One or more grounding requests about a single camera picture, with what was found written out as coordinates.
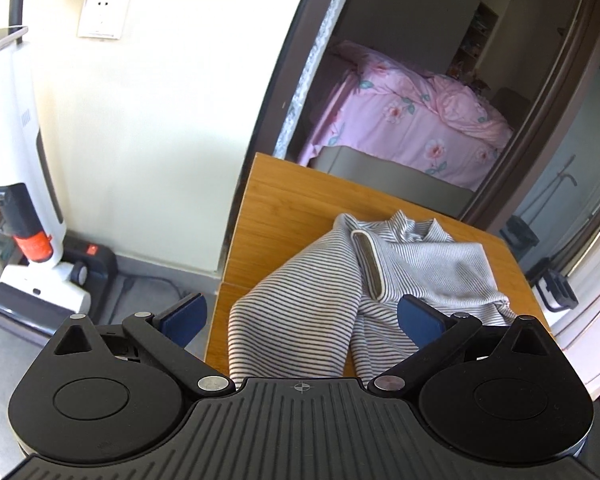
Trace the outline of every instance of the curtain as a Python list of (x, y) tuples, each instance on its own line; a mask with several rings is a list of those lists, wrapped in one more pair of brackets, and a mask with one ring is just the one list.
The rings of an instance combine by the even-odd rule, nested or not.
[(304, 101), (306, 100), (306, 94), (309, 91), (309, 86), (311, 86), (311, 82), (314, 80), (315, 71), (318, 69), (318, 65), (322, 59), (322, 54), (324, 54), (324, 51), (327, 48), (327, 43), (329, 42), (329, 38), (331, 37), (334, 27), (336, 26), (336, 22), (338, 21), (340, 11), (344, 6), (345, 1), (346, 0), (331, 0), (329, 8), (324, 15), (324, 19), (320, 25), (320, 30), (318, 31), (318, 35), (314, 41), (314, 46), (312, 46), (311, 52), (307, 57), (306, 64), (304, 65), (304, 69), (302, 69), (302, 75), (298, 81), (296, 92), (289, 103), (289, 108), (286, 113), (285, 122), (282, 125), (282, 130), (278, 134), (276, 148), (273, 152), (273, 156), (277, 158), (285, 158), (286, 149), (289, 146), (289, 142), (291, 142), (291, 137), (296, 130), (296, 126), (298, 126), (298, 119), (300, 118), (302, 107), (304, 107)]
[(578, 306), (553, 327), (556, 341), (595, 399), (600, 394), (600, 236), (569, 283)]

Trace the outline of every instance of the orange vacuum part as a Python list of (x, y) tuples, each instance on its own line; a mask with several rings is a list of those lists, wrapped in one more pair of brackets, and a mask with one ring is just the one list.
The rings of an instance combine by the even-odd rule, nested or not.
[(54, 253), (51, 246), (51, 236), (47, 236), (44, 231), (37, 232), (29, 238), (14, 236), (13, 239), (16, 240), (22, 254), (32, 262), (46, 262)]

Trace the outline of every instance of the striped shirt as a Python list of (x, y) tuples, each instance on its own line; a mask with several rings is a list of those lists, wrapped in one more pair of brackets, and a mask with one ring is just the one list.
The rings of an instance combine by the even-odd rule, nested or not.
[(404, 294), (484, 324), (515, 318), (480, 244), (455, 242), (435, 219), (414, 222), (402, 211), (381, 222), (341, 214), (235, 303), (231, 378), (340, 376), (350, 346), (366, 384), (417, 350), (397, 322)]

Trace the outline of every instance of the outlet cover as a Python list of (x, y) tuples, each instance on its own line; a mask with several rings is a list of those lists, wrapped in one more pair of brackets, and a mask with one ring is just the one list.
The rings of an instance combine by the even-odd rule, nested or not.
[(119, 40), (125, 25), (129, 0), (84, 0), (78, 36)]

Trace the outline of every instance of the cable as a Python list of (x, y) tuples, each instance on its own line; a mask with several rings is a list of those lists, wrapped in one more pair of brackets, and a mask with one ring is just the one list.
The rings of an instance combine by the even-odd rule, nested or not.
[(116, 315), (116, 312), (118, 311), (118, 307), (122, 303), (122, 300), (124, 300), (125, 296), (131, 291), (132, 288), (134, 288), (134, 285), (136, 284), (136, 280), (153, 280), (154, 282), (167, 283), (168, 285), (171, 285), (173, 290), (176, 292), (179, 300), (182, 300), (188, 294), (187, 292), (182, 292), (180, 290), (180, 288), (168, 278), (162, 278), (160, 276), (149, 276), (148, 274), (132, 274), (129, 272), (121, 272), (120, 270), (118, 271), (118, 275), (123, 276), (124, 280), (122, 282), (122, 288), (120, 289), (120, 293), (118, 294), (118, 297), (116, 298), (116, 303), (113, 305), (113, 308), (111, 309), (111, 314), (109, 314), (109, 319), (107, 319), (108, 325), (110, 325), (111, 322), (113, 321), (113, 318)]
[(162, 278), (160, 276), (149, 276), (147, 274), (132, 274), (129, 272), (121, 272), (121, 271), (118, 271), (118, 274), (120, 276), (125, 276), (126, 278), (134, 278), (134, 279), (140, 279), (140, 280), (154, 280), (154, 282), (168, 283), (169, 285), (171, 285), (173, 290), (176, 291), (176, 294), (178, 295), (179, 300), (181, 300), (182, 298), (184, 298), (187, 295), (186, 292), (184, 292), (184, 293), (181, 292), (180, 288), (174, 282), (172, 282), (169, 278)]

